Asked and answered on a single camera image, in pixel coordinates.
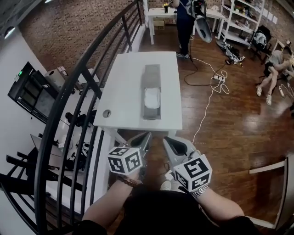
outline ceiling light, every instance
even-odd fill
[[[4,39],[7,39],[9,37],[10,34],[12,34],[12,32],[15,30],[15,27],[13,26],[10,26],[8,27],[8,29],[6,30],[5,32],[5,36],[4,36]]]

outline wristwatch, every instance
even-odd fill
[[[205,192],[205,190],[206,190],[207,188],[209,188],[209,185],[208,185],[208,184],[207,184],[207,185],[204,185],[203,187],[201,187],[201,188],[198,189],[197,191],[191,193],[191,195],[192,195],[194,198],[197,198],[197,197],[199,197],[200,195],[202,195],[202,194]]]

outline extension cord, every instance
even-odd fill
[[[193,58],[193,59],[194,59],[194,60],[197,60],[197,61],[200,61],[200,62],[202,62],[202,63],[204,63],[204,64],[209,65],[209,66],[211,67],[212,71],[215,73],[215,75],[210,79],[210,87],[212,88],[212,91],[211,91],[210,97],[208,98],[208,105],[207,105],[206,108],[205,108],[205,114],[204,114],[204,117],[203,117],[203,119],[201,120],[200,125],[199,125],[199,128],[198,128],[198,130],[196,131],[196,133],[195,133],[195,135],[194,135],[194,137],[193,137],[193,142],[192,142],[192,144],[194,143],[194,141],[195,141],[195,136],[197,135],[197,133],[198,133],[199,130],[201,129],[202,122],[203,122],[203,120],[204,120],[205,117],[206,117],[207,108],[208,108],[208,106],[209,106],[209,104],[210,104],[210,98],[212,97],[213,92],[215,91],[215,92],[217,92],[217,93],[221,93],[221,91],[223,91],[223,92],[225,92],[227,95],[230,94],[230,91],[229,91],[228,87],[225,85],[225,79],[228,77],[228,74],[227,74],[227,72],[226,72],[225,70],[222,70],[222,71],[221,71],[221,75],[219,75],[219,74],[217,74],[217,73],[215,72],[215,70],[212,68],[212,66],[211,66],[210,64],[208,64],[208,63],[206,63],[206,62],[204,62],[204,61],[202,61],[202,60],[196,59],[196,58]],[[219,81],[219,83],[218,83],[217,86],[212,87],[212,79],[215,79],[215,80],[218,80],[218,81]]]
[[[221,82],[225,82],[225,78],[223,78],[223,77],[221,77],[221,76],[214,76],[213,77],[215,80],[217,80],[217,81],[221,81]]]
[[[290,86],[289,83],[287,83],[287,85],[288,85],[288,88],[289,88],[289,89],[287,89],[287,87],[285,87],[283,84],[279,86],[279,91],[280,91],[281,96],[282,96],[282,94],[284,95],[283,90],[282,90],[282,87],[284,87],[284,88],[286,89],[286,91],[289,93],[289,95],[290,95],[292,98],[294,98],[294,91],[293,91],[292,87]]]
[[[279,86],[279,91],[280,91],[281,97],[285,98],[284,92],[280,86]]]

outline bracelet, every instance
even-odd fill
[[[130,179],[130,178],[126,177],[126,176],[118,175],[118,176],[117,176],[117,179],[118,179],[119,181],[123,182],[124,184],[130,186],[130,187],[135,188],[135,187],[138,186],[138,182],[137,182],[137,181],[135,181],[135,180],[133,180],[133,179]]]
[[[207,184],[207,185],[204,185],[203,187],[201,187],[200,189],[198,189],[196,192],[191,193],[191,195],[192,195],[194,198],[197,198],[197,197],[199,197],[200,195],[202,195],[202,194],[205,192],[205,190],[206,190],[207,188],[209,188],[209,185],[208,185],[208,184]]]

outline table hole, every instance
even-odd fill
[[[111,115],[111,111],[109,109],[105,110],[102,114],[103,117],[108,118]]]

